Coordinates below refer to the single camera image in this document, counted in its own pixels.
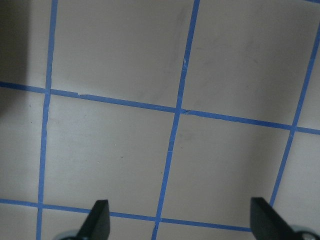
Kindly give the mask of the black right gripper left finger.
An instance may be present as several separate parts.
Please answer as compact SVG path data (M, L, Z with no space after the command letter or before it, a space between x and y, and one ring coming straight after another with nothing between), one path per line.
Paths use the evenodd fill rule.
M110 236L109 202L97 200L77 232L76 240L107 240Z

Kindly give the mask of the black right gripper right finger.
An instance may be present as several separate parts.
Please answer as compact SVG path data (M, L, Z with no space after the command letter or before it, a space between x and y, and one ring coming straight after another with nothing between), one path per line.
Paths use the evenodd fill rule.
M256 240L300 239L300 235L262 197L250 200L250 229Z

